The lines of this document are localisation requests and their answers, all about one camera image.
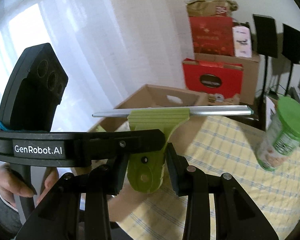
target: screw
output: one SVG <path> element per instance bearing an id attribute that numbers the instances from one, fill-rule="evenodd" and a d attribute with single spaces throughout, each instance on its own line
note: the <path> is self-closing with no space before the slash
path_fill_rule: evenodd
<path id="1" fill-rule="evenodd" d="M 148 158 L 146 156 L 141 158 L 141 162 L 142 163 L 147 163 L 148 162 Z"/>
<path id="2" fill-rule="evenodd" d="M 121 148 L 125 148 L 126 142 L 125 141 L 120 141 L 119 145 L 120 145 Z"/>
<path id="3" fill-rule="evenodd" d="M 189 172 L 195 172 L 195 170 L 196 170 L 196 168 L 192 165 L 187 167 L 187 171 L 189 171 Z"/>
<path id="4" fill-rule="evenodd" d="M 106 164 L 102 164 L 99 166 L 99 169 L 101 169 L 102 171 L 107 171 L 109 169 L 109 166 Z"/>
<path id="5" fill-rule="evenodd" d="M 72 178 L 72 173 L 71 172 L 67 172 L 67 173 L 63 174 L 63 178 L 64 179 L 71 179 Z"/>
<path id="6" fill-rule="evenodd" d="M 229 173 L 225 173 L 225 174 L 223 174 L 223 177 L 225 178 L 225 179 L 232 179 L 232 176 L 231 176 L 231 174 L 229 174 Z"/>

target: green lid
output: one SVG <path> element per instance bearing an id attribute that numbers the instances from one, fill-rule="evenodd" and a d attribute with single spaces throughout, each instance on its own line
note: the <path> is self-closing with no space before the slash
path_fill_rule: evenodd
<path id="1" fill-rule="evenodd" d="M 300 137 L 300 104 L 290 97 L 282 97 L 278 101 L 277 111 L 280 121 L 296 137 Z"/>

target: tablecloth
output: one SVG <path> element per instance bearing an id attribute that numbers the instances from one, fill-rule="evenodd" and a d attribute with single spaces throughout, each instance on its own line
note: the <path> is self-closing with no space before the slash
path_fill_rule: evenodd
<path id="1" fill-rule="evenodd" d="M 263 170 L 254 155 L 264 132 L 227 117 L 208 117 L 185 152 L 190 165 L 207 174 L 229 172 L 284 239 L 300 218 L 300 148 L 276 171 Z M 182 239 L 187 197 L 172 190 L 167 169 L 159 190 L 119 223 L 134 240 Z M 211 239 L 216 238 L 210 194 Z"/>

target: human hand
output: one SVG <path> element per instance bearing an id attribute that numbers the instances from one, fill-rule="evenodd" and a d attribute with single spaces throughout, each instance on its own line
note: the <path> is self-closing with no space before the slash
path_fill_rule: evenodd
<path id="1" fill-rule="evenodd" d="M 52 168 L 50 174 L 44 181 L 45 189 L 37 199 L 37 204 L 44 198 L 52 186 L 58 181 L 59 173 L 57 168 Z M 11 206 L 16 208 L 13 194 L 21 197 L 33 197 L 33 191 L 20 179 L 18 179 L 11 171 L 8 163 L 0 166 L 0 195 L 9 202 Z"/>

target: red box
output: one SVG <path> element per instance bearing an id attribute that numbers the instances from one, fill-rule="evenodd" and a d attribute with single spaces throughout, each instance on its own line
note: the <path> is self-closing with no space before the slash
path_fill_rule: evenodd
<path id="1" fill-rule="evenodd" d="M 189 90 L 205 92 L 209 102 L 230 102 L 240 99 L 243 67 L 242 64 L 198 61 L 186 58 L 183 61 L 186 86 Z"/>
<path id="2" fill-rule="evenodd" d="M 189 17 L 195 53 L 234 56 L 231 17 Z"/>

